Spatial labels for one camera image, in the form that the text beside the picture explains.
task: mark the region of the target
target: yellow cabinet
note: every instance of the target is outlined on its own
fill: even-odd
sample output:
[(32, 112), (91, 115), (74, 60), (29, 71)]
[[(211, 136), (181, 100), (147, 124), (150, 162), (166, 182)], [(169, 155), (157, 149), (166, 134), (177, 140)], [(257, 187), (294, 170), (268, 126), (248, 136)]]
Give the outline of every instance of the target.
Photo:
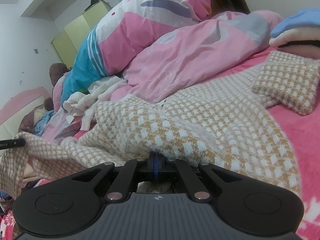
[(111, 10), (108, 3), (101, 0), (77, 19), (69, 23), (52, 41), (64, 64), (73, 67), (78, 50), (89, 32)]

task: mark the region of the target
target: white garment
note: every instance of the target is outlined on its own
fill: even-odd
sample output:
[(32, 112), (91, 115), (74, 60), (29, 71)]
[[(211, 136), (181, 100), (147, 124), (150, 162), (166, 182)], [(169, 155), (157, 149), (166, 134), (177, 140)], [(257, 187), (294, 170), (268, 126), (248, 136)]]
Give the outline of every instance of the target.
[(104, 77), (98, 81), (93, 82), (88, 91), (90, 94), (85, 95), (81, 92), (72, 94), (67, 101), (63, 103), (63, 108), (68, 112), (67, 119), (69, 122), (73, 121), (74, 116), (82, 117), (82, 131), (88, 131), (92, 119), (94, 118), (94, 107), (98, 102), (108, 101), (112, 93), (127, 85), (125, 79), (117, 76)]

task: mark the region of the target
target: black pen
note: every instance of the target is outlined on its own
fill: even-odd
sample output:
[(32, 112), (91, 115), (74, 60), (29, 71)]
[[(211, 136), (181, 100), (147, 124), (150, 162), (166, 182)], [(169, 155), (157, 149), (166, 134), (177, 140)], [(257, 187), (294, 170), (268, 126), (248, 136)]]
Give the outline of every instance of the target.
[(14, 147), (22, 147), (26, 145), (24, 139), (12, 139), (12, 140), (3, 140), (0, 141), (0, 150), (10, 149)]

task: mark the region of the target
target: fuzzy checkered garment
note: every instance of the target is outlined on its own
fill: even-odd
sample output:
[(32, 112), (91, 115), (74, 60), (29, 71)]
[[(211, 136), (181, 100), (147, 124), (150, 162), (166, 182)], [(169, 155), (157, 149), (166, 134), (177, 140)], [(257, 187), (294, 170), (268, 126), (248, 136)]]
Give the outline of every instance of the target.
[(93, 130), (78, 141), (67, 138), (60, 146), (20, 133), (16, 137), (25, 138), (27, 144), (4, 153), (0, 188), (16, 198), (27, 162), (39, 177), (53, 180), (106, 161), (123, 165), (156, 149), (192, 165), (215, 163), (299, 194), (293, 150), (265, 109), (278, 100), (252, 92), (261, 68), (181, 90), (162, 106), (134, 96), (100, 103)]

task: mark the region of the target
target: pile of clothes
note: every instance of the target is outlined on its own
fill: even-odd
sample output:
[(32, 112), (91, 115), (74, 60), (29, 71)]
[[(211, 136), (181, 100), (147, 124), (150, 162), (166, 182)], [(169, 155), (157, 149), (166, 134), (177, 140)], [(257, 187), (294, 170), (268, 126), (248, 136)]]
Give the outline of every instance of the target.
[(320, 59), (320, 9), (288, 17), (271, 32), (271, 47), (302, 57)]

